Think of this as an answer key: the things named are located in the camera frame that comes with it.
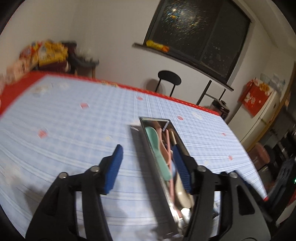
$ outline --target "red tablecloth border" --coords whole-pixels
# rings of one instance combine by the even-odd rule
[[[5,89],[3,91],[3,94],[0,96],[0,100],[1,100],[0,115],[2,115],[5,112],[5,110],[9,107],[9,105],[12,104],[21,93],[23,93],[32,84],[34,84],[36,81],[38,81],[39,79],[41,79],[42,77],[44,77],[46,75],[75,78],[75,79],[90,81],[90,82],[106,83],[106,84],[118,86],[120,88],[134,90],[134,91],[138,91],[138,92],[149,94],[149,95],[154,95],[154,96],[164,98],[164,99],[167,99],[167,100],[171,100],[171,101],[174,101],[174,102],[177,102],[177,103],[180,103],[180,104],[184,104],[184,105],[187,105],[187,106],[199,109],[199,110],[203,110],[203,111],[209,112],[209,113],[214,114],[214,115],[219,115],[217,112],[215,112],[213,110],[209,110],[207,108],[204,108],[204,107],[201,107],[201,106],[198,106],[198,105],[195,105],[195,104],[183,101],[183,100],[179,100],[179,99],[176,99],[176,98],[173,98],[173,97],[169,97],[169,96],[166,96],[166,95],[155,93],[153,91],[143,90],[143,89],[131,87],[131,86],[128,86],[128,85],[122,85],[122,84],[118,84],[118,83],[110,82],[110,81],[105,81],[105,80],[91,79],[91,78],[84,77],[84,76],[74,76],[74,75],[71,75],[71,74],[42,72],[42,71],[32,71],[32,72],[26,74],[17,83],[12,84],[12,85],[7,85],[5,87]]]

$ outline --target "screw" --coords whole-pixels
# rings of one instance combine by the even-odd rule
[[[91,171],[92,172],[98,172],[100,170],[100,167],[99,166],[92,166],[91,167]]]
[[[61,172],[61,173],[59,174],[59,178],[60,178],[60,179],[66,178],[67,176],[68,176],[68,173],[66,173],[66,172]]]
[[[205,172],[205,171],[207,170],[204,166],[198,166],[197,169],[198,169],[200,172]]]
[[[237,178],[237,174],[235,172],[231,172],[229,173],[229,176],[231,176],[232,178]]]

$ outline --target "table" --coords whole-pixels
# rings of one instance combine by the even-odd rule
[[[24,236],[60,172],[82,173],[124,150],[114,189],[102,196],[114,241],[159,240],[169,233],[139,133],[139,116],[170,119],[196,162],[214,173],[239,170],[265,198],[247,153],[220,116],[171,97],[69,75],[30,73],[2,96],[0,204]],[[85,237],[81,194],[80,235]]]

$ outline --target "red package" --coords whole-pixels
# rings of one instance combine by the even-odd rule
[[[255,116],[273,92],[268,84],[255,78],[247,83],[247,88],[239,98],[246,109]]]

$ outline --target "window pane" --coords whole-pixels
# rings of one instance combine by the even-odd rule
[[[221,0],[168,0],[152,39],[197,61],[215,22]]]
[[[224,1],[202,64],[222,77],[232,71],[248,31],[250,20],[230,1]]]

